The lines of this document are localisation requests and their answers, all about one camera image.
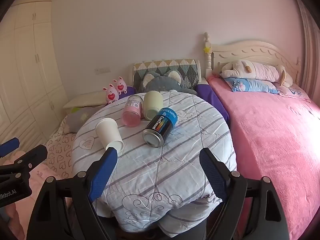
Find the pale green cup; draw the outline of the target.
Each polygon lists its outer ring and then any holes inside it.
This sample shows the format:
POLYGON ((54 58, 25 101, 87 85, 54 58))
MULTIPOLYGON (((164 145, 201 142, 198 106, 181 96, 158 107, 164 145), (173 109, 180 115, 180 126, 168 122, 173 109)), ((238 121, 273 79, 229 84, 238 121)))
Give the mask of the pale green cup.
POLYGON ((163 96, 158 91, 149 91, 144 96, 143 115, 146 120, 151 121, 160 109, 163 108, 163 96))

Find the white paper cup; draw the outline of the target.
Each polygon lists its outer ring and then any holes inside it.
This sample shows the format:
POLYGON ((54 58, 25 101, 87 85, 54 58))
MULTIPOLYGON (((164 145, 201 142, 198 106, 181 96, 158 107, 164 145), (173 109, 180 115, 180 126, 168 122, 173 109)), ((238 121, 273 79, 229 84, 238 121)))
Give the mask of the white paper cup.
POLYGON ((105 150, 114 148, 118 155, 122 153, 124 143, 115 120, 111 118, 102 119, 96 125, 95 131, 105 150))

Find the pink clear plastic cup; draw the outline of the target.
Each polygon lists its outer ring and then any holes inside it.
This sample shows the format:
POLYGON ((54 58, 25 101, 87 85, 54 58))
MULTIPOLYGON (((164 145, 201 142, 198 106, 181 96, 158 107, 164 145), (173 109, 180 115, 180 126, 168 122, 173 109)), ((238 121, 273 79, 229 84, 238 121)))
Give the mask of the pink clear plastic cup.
POLYGON ((138 95, 129 96, 124 107, 121 120, 127 127, 136 127, 142 117, 143 99, 138 95))

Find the heart pattern bed sheet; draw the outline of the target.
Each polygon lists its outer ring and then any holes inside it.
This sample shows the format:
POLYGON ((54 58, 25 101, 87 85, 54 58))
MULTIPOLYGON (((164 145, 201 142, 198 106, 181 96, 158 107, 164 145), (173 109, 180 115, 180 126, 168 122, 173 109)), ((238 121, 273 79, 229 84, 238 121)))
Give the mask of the heart pattern bed sheet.
POLYGON ((47 159, 44 163, 62 179, 73 176, 71 155, 75 133, 64 133, 67 117, 63 119, 57 132, 47 141, 47 159))

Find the cream wardrobe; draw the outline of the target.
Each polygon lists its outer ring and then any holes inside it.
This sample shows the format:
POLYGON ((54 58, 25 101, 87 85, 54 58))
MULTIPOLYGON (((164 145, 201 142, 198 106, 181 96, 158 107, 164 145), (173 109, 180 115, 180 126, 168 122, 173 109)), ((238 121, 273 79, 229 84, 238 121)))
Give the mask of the cream wardrobe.
POLYGON ((20 3, 1 21, 1 142, 45 144, 66 116, 56 62, 50 1, 20 3))

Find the grey flower pillow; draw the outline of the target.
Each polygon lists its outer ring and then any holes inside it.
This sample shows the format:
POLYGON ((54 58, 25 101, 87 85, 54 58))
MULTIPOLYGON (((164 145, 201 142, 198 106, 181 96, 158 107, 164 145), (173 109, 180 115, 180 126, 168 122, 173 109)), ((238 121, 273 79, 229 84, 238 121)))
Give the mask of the grey flower pillow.
POLYGON ((85 122, 103 106, 97 107, 83 107, 77 109, 75 112, 69 114, 66 119, 64 134, 77 133, 85 122))

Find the pink fleece blanket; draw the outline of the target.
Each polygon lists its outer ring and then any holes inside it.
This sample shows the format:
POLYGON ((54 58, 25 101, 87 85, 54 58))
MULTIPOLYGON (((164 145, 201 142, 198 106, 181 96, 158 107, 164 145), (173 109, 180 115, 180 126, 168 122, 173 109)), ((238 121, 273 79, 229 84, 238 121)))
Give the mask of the pink fleece blanket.
POLYGON ((233 92, 214 76, 208 83, 229 114, 238 171, 271 178, 289 237, 299 239, 319 209, 319 107, 278 94, 233 92))

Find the striped light blue quilt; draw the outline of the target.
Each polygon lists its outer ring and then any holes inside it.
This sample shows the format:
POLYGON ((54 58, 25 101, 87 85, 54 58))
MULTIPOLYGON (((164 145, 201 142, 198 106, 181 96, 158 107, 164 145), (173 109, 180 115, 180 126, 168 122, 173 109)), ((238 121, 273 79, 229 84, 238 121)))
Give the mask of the striped light blue quilt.
POLYGON ((74 173, 87 170, 104 153, 95 128, 104 118, 116 121, 124 143, 116 168, 94 207, 101 217, 115 217, 120 228, 138 233, 154 226, 169 237, 197 226, 221 200, 207 180, 199 153, 208 148, 230 170, 237 167, 232 137, 223 116, 198 96, 163 93, 164 106, 178 121, 163 146, 149 146, 142 137, 148 125, 142 120, 126 127, 121 115, 126 99, 93 114, 76 134, 72 150, 74 173))

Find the front pink bunny toy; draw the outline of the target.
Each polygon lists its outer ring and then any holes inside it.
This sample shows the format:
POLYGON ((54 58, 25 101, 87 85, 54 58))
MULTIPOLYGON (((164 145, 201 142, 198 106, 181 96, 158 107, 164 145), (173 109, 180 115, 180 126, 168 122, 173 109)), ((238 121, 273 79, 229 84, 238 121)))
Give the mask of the front pink bunny toy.
POLYGON ((109 84, 107 87, 103 88, 103 91, 106 92, 105 99, 108 105, 119 100, 119 94, 114 85, 109 84))

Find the pink bunny toy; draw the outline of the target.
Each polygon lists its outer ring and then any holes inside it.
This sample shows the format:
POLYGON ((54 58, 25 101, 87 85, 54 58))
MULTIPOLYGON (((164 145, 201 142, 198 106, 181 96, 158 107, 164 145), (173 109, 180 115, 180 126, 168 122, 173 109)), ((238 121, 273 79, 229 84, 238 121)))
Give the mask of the pink bunny toy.
POLYGON ((117 90, 118 94, 126 94, 127 93, 127 84, 125 83, 124 79, 120 76, 118 79, 114 79, 114 87, 117 90))
POLYGON ((119 100, 119 94, 114 85, 109 84, 107 87, 103 88, 103 91, 106 92, 105 99, 108 105, 119 100))

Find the blue black CoolTowel can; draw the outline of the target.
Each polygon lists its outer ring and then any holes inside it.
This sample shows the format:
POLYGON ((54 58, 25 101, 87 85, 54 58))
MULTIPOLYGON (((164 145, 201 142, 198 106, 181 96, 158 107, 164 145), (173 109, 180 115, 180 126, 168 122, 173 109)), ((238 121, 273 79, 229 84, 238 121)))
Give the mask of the blue black CoolTowel can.
POLYGON ((177 113, 173 109, 162 108, 142 131, 144 141, 149 146, 162 147, 177 120, 177 113))

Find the rear pink bunny toy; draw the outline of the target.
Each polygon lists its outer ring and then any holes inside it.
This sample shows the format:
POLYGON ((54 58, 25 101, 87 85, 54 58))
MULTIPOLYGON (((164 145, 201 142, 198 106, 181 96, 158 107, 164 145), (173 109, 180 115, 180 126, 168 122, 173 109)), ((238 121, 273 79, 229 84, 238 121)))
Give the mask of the rear pink bunny toy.
POLYGON ((118 94, 126 94, 127 93, 127 84, 125 83, 124 79, 120 76, 118 79, 114 79, 114 87, 117 90, 118 94))

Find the blue cartoon pillow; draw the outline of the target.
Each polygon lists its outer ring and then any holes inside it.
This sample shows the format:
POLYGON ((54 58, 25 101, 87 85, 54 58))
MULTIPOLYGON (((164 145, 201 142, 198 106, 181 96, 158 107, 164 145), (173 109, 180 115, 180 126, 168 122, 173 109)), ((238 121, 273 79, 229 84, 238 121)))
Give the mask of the blue cartoon pillow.
POLYGON ((265 92, 279 94, 279 90, 269 81, 256 79, 224 78, 233 92, 265 92))

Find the pink curtain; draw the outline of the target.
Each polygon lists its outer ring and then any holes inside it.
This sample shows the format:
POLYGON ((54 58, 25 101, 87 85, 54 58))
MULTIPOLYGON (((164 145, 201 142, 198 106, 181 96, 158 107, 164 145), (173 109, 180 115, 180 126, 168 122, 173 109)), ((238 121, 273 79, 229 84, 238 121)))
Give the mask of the pink curtain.
POLYGON ((301 85, 310 99, 319 105, 319 27, 302 0, 297 0, 297 4, 302 18, 305 38, 301 85))

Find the white pink plush dog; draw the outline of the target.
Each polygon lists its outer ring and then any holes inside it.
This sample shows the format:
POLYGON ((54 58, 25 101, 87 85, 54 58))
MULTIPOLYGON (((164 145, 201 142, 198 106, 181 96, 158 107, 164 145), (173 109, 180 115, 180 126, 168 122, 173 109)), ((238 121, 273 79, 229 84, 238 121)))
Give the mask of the white pink plush dog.
POLYGON ((293 78, 282 65, 266 65, 248 60, 237 60, 222 67, 223 78, 235 77, 276 82, 287 88, 293 85, 293 78))

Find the grey cat plush cushion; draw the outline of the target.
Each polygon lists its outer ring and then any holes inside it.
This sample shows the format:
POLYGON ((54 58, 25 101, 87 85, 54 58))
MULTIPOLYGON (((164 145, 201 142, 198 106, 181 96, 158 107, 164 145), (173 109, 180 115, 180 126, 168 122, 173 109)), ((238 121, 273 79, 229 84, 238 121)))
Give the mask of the grey cat plush cushion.
POLYGON ((195 90, 185 87, 181 74, 175 70, 170 70, 164 75, 148 72, 144 75, 138 89, 140 93, 147 93, 149 91, 169 92, 171 90, 197 95, 195 90))

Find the quilted diamond pattern headboard cover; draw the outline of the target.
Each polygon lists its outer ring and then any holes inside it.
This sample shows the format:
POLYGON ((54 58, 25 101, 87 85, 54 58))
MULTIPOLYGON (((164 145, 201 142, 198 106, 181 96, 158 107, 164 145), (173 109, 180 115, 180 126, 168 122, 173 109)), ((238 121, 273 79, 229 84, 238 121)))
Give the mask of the quilted diamond pattern headboard cover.
POLYGON ((148 72, 164 75, 171 70, 180 73, 186 88, 193 89, 202 80, 200 62, 195 59, 144 61, 133 65, 132 85, 138 91, 144 75, 148 72))

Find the cream wooden bed headboard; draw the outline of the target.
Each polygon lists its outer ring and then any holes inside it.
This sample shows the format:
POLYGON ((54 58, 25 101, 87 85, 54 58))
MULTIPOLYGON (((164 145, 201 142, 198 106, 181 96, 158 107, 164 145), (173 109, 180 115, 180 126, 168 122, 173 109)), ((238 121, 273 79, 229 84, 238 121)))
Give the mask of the cream wooden bed headboard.
POLYGON ((202 76, 210 77, 232 61, 245 59, 263 64, 284 66, 296 85, 300 85, 301 60, 294 62, 278 47, 263 41, 244 40, 226 45, 213 44, 208 32, 204 33, 204 71, 202 76))

